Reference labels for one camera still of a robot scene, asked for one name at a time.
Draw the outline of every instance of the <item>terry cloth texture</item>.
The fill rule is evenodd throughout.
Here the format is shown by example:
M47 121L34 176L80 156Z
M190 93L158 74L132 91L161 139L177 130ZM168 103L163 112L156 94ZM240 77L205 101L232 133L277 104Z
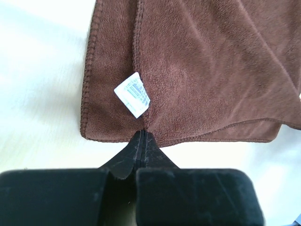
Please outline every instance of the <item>terry cloth texture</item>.
M81 103L81 134L159 146L269 142L301 129L299 0L97 0ZM136 119L114 93L139 72L150 97Z

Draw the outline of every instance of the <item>care label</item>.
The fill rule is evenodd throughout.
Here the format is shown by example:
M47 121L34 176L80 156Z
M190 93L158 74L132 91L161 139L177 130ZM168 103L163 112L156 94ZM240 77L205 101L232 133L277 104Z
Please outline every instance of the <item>care label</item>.
M149 108L151 100L146 94L138 72L117 86L114 92L136 118Z

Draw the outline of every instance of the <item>brown towel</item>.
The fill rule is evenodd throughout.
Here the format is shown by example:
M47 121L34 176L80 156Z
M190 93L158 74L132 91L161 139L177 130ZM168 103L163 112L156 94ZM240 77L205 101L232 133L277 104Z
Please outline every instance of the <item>brown towel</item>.
M146 128L168 146L301 129L300 12L299 0L97 0L82 136L125 142ZM134 72L151 101L138 119L113 91Z

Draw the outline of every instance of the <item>white surface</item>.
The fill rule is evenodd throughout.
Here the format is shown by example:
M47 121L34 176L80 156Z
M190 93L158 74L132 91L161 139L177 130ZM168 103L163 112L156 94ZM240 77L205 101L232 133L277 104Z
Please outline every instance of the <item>white surface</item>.
M138 72L125 79L114 92L137 119L149 108L150 98Z
M0 171L99 167L126 144L79 134L93 0L0 0ZM301 131L269 144L185 143L164 152L182 168L236 168L254 182L268 226L301 211Z

